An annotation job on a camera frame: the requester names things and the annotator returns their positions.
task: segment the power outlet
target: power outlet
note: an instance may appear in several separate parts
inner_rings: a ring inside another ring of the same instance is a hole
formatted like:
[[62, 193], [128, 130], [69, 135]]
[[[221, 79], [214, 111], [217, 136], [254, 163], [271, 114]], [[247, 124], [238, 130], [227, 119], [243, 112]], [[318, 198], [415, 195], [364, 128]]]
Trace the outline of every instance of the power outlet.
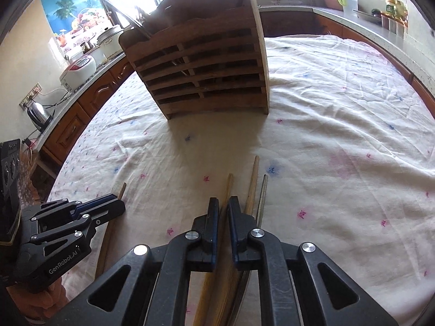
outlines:
[[32, 90], [29, 92], [29, 94], [26, 95], [25, 98], [20, 102], [20, 107], [21, 107], [21, 109], [25, 110], [25, 109], [26, 109], [26, 105], [27, 105], [27, 103], [28, 103], [31, 99], [33, 99], [33, 97], [34, 97], [36, 94], [40, 93], [41, 91], [42, 91], [42, 87], [41, 87], [41, 85], [40, 85], [39, 82], [38, 82], [38, 83], [36, 84], [36, 86], [34, 86], [34, 87], [32, 88]]

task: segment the electric kettle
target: electric kettle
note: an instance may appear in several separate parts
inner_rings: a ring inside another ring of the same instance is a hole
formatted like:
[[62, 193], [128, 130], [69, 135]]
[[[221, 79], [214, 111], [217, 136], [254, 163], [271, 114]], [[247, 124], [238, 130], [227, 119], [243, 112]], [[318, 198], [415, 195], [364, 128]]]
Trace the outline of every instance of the electric kettle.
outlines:
[[27, 105], [27, 115], [29, 115], [33, 124], [41, 133], [44, 132], [48, 124], [53, 120], [53, 115], [49, 114], [40, 103], [33, 100], [31, 104]]

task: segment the cup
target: cup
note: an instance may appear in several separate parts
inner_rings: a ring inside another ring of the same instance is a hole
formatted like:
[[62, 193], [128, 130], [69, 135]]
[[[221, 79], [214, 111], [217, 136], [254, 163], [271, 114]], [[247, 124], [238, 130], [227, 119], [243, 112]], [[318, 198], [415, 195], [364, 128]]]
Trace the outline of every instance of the cup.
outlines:
[[382, 15], [382, 27], [385, 28], [386, 30], [390, 28], [388, 20], [389, 18], [387, 16]]
[[397, 23], [396, 23], [396, 21], [394, 19], [392, 19], [392, 18], [389, 18], [388, 23], [389, 23], [389, 30], [390, 30], [390, 32], [396, 34], [397, 33]]
[[396, 32], [397, 32], [397, 35], [398, 35], [400, 38], [403, 38], [403, 37], [404, 37], [404, 34], [405, 34], [405, 26], [404, 26], [402, 23], [397, 22], [397, 21], [396, 21]]

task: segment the white container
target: white container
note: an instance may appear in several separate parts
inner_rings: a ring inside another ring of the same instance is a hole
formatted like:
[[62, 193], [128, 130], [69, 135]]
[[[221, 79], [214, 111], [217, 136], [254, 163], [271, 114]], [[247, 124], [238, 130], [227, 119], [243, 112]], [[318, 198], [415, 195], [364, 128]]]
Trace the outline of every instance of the white container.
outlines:
[[69, 65], [60, 76], [60, 84], [71, 93], [84, 84], [97, 70], [95, 59], [90, 55], [79, 58]]
[[83, 49], [80, 45], [73, 47], [70, 51], [65, 54], [65, 58], [70, 64], [78, 60], [83, 56]]
[[387, 16], [382, 15], [382, 27], [386, 30], [390, 29], [389, 18]]
[[86, 55], [90, 55], [95, 59], [97, 68], [106, 62], [106, 56], [104, 55], [103, 49], [99, 45], [92, 50], [89, 50]]
[[119, 24], [116, 26], [107, 28], [98, 37], [98, 45], [101, 46], [105, 56], [108, 60], [114, 58], [122, 52], [121, 45], [119, 45], [119, 36], [124, 33], [124, 30]]
[[397, 35], [401, 38], [403, 38], [405, 35], [405, 26], [397, 21], [396, 21], [396, 32]]
[[354, 10], [358, 10], [358, 0], [338, 0], [340, 5], [343, 6], [343, 12], [346, 16], [355, 16]]
[[390, 32], [396, 34], [396, 29], [397, 29], [396, 21], [392, 18], [389, 18], [388, 23], [389, 23]]

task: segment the metal screw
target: metal screw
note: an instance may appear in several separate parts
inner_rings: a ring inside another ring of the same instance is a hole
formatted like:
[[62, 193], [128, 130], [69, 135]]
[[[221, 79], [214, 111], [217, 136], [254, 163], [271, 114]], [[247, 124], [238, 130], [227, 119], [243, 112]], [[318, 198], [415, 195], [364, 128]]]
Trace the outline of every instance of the metal screw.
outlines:
[[133, 249], [133, 252], [140, 256], [140, 255], [145, 255], [148, 251], [148, 248], [145, 245], [138, 245], [137, 247], [135, 247]]
[[314, 245], [313, 243], [303, 243], [302, 250], [306, 252], [313, 252], [314, 250], [316, 250], [316, 245]]
[[195, 240], [199, 238], [199, 233], [195, 232], [194, 230], [191, 230], [190, 232], [186, 233], [185, 237], [188, 240]]
[[262, 236], [264, 236], [264, 234], [265, 234], [265, 231], [263, 229], [260, 229], [260, 228], [255, 228], [255, 229], [251, 230], [251, 235], [254, 238], [261, 238]]

